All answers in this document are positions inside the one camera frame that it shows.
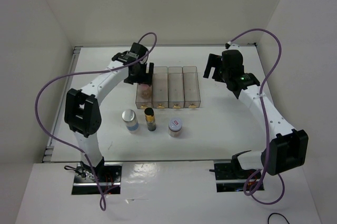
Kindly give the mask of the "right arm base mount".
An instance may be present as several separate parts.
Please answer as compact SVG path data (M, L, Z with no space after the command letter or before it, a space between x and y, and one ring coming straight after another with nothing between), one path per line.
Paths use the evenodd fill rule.
M217 192L242 192L244 183L255 170L237 170L227 161L214 162L209 172L215 176Z

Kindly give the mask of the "silver lid blue label bottle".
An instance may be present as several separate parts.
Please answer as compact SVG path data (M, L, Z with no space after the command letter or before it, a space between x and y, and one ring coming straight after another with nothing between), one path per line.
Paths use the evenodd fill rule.
M136 117L136 114L133 110L127 109L122 113L122 120L125 123L125 126L129 133L135 134L139 130L139 123Z

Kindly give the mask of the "pink lid spice bottle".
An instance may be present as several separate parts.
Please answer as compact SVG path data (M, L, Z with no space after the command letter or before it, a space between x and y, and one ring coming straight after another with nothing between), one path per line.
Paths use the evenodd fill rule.
M150 100L152 97L152 87L147 84L138 85L139 96L144 100Z

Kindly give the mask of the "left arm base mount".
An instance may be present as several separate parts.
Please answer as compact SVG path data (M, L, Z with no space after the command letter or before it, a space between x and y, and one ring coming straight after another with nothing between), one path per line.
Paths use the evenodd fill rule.
M73 167L65 165L64 169L74 172L72 195L99 194L92 172L85 170L78 163ZM122 179L122 164L106 162L97 174L101 190L106 194L120 194Z

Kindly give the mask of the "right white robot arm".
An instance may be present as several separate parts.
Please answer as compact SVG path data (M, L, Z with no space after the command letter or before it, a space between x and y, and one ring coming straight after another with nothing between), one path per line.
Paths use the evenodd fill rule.
M266 130L269 144L263 151L247 150L232 156L233 176L242 178L249 170L263 169L275 176L304 165L308 134L288 123L266 96L256 76L245 72L240 51L226 50L221 55L210 54L203 76L225 83L227 89Z

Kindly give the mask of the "short jar red label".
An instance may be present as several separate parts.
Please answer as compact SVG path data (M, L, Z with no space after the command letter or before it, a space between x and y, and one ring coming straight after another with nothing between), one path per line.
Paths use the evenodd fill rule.
M168 133L171 137L178 137L182 132L182 120L178 117L171 118L168 123Z

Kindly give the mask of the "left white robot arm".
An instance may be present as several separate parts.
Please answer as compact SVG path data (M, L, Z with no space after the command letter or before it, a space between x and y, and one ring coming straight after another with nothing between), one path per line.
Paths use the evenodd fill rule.
M97 139L102 124L100 105L119 83L152 84L154 64L147 66L149 50L133 43L130 50L119 52L103 73L80 89L70 89L66 95L64 121L74 133L81 152L81 168L92 181L105 175L104 157Z

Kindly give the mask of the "black gold pepper bottle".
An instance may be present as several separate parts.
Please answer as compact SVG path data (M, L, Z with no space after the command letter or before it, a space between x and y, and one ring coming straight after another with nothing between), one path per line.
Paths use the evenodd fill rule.
M154 110L152 108L146 108L144 110L147 129L149 131L155 131L156 130L156 122L155 122L155 115Z

